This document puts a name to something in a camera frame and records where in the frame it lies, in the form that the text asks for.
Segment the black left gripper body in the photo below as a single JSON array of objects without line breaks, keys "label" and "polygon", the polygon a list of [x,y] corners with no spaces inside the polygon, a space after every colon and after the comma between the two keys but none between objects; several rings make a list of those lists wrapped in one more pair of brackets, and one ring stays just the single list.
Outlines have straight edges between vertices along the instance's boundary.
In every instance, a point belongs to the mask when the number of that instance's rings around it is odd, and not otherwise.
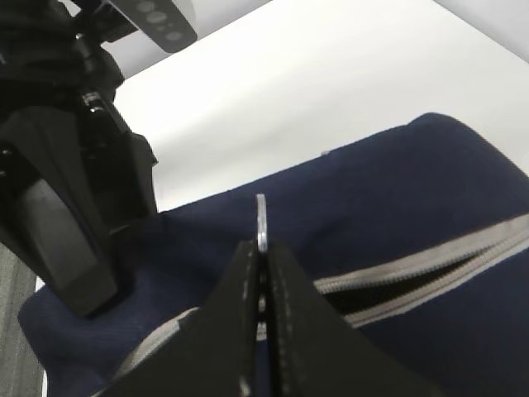
[{"label": "black left gripper body", "polygon": [[19,198],[43,182],[81,227],[109,232],[157,212],[155,155],[114,105],[122,72],[102,47],[136,26],[108,1],[1,4],[2,163]]}]

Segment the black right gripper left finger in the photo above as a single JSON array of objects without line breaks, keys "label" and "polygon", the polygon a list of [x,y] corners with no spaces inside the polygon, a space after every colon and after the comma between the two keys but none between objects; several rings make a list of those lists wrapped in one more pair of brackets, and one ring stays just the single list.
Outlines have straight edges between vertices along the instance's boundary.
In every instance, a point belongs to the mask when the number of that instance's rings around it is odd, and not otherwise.
[{"label": "black right gripper left finger", "polygon": [[254,395],[258,283],[258,251],[242,242],[206,303],[104,395]]}]

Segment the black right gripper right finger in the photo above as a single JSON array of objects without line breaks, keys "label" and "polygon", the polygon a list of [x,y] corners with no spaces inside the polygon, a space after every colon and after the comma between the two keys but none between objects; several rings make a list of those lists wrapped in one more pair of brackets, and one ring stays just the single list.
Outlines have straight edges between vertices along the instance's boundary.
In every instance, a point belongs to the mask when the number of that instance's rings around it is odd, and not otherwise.
[{"label": "black right gripper right finger", "polygon": [[265,264],[274,396],[441,395],[353,329],[286,245],[270,244]]}]

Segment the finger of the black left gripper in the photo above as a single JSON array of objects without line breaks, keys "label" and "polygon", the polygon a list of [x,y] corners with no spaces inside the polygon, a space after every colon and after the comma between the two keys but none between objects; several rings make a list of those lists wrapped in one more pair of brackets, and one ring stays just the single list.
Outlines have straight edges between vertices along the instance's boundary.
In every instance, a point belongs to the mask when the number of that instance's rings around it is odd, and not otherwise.
[{"label": "finger of the black left gripper", "polygon": [[66,307],[92,317],[123,287],[116,234],[135,220],[131,135],[48,106],[1,124],[1,240]]}]

